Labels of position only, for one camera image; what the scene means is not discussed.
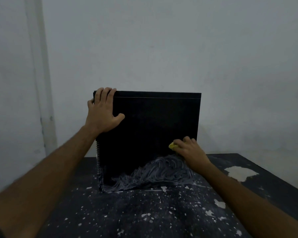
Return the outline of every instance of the black table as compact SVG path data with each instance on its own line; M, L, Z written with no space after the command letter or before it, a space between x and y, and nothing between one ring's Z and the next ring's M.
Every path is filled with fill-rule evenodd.
M242 184L298 220L298 189L239 154L212 154L221 171L258 173ZM96 159L84 158L37 237L251 237L207 181L162 189L99 193Z

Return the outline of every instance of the gray wall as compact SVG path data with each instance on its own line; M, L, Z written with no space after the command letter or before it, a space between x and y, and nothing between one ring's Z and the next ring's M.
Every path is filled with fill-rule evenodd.
M0 0L0 190L44 157L24 0Z
M43 10L59 145L101 86L201 92L206 152L240 153L298 187L298 0L43 0Z

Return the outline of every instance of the vertical wall trim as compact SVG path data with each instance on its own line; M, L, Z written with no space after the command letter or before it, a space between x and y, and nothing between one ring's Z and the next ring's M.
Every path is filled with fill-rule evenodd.
M24 0L46 155L57 148L42 0Z

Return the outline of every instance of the hand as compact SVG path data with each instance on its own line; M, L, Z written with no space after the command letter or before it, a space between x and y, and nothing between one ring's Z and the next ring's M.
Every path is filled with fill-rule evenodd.
M201 173L203 168L211 164L205 152L200 148L195 139L184 137L183 141L176 139L173 141L178 147L173 150L182 155L189 168L197 173Z
M99 88L95 93L95 99L87 102L88 115L85 127L95 136L112 130L125 118L123 114L119 114L116 117L112 115L112 102L115 92L115 88Z

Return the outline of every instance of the forearm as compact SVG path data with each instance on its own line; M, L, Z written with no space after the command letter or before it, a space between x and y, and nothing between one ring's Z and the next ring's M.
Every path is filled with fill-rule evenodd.
M96 134L81 128L0 193L0 228L7 237L35 237L95 138Z
M298 221L256 195L213 164L200 167L214 190L228 204L254 238L298 237Z

